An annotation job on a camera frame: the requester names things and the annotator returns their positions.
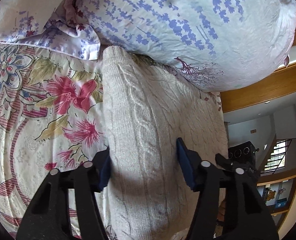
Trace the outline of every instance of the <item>bed sheet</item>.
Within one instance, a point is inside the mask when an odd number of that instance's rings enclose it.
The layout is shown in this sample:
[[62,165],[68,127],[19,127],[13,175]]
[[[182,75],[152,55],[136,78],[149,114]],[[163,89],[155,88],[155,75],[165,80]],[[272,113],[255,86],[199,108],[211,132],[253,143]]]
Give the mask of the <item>bed sheet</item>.
[[[82,61],[48,49],[0,44],[0,222],[14,238],[51,169],[75,169],[108,145],[102,107],[103,49],[98,60]],[[173,71],[149,57],[132,56],[140,66]],[[199,100],[221,116],[218,122],[223,126],[219,93],[200,91]],[[103,194],[96,198],[102,212],[107,199]],[[72,191],[69,206],[73,235],[80,238]],[[108,237],[116,239],[110,218],[104,216],[103,221]]]

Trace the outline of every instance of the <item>cream cable knit sweater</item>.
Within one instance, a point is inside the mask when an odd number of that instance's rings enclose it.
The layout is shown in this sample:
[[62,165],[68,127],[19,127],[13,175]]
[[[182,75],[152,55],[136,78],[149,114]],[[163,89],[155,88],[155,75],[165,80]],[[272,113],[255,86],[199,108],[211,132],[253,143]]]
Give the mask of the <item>cream cable knit sweater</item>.
[[164,69],[139,67],[116,46],[104,51],[102,73],[112,160],[103,218],[119,240],[169,240],[190,226],[198,199],[184,181],[176,139],[212,163],[216,153],[227,155],[218,106]]

